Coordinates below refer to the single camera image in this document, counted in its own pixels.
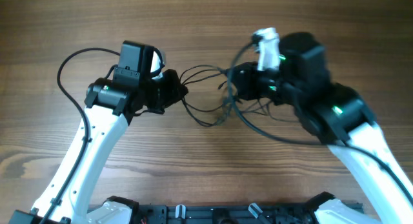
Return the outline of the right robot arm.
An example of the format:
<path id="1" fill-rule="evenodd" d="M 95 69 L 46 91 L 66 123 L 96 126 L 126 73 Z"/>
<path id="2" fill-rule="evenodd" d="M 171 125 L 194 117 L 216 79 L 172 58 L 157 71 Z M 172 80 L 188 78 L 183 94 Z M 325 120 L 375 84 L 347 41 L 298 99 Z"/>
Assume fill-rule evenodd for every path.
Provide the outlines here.
<path id="1" fill-rule="evenodd" d="M 412 182 L 393 156 L 376 116 L 352 88 L 334 83 L 325 47 L 308 32 L 279 37 L 261 29 L 247 44 L 256 62 L 233 60 L 227 71 L 228 97 L 267 98 L 290 105 L 301 126 L 349 170 L 380 223 L 412 222 Z"/>

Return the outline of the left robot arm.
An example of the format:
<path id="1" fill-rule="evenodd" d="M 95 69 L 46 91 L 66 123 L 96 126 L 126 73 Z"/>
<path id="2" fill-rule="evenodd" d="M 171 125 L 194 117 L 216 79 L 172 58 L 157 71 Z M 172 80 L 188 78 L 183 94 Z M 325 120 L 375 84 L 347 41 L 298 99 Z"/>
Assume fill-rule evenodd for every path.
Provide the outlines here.
<path id="1" fill-rule="evenodd" d="M 112 196 L 89 211 L 97 180 L 132 119 L 164 114 L 188 90 L 175 70 L 164 70 L 161 51 L 124 41 L 119 62 L 91 83 L 85 107 L 76 104 L 81 122 L 55 176 L 30 212 L 15 210 L 11 223 L 137 223 L 139 203 Z"/>

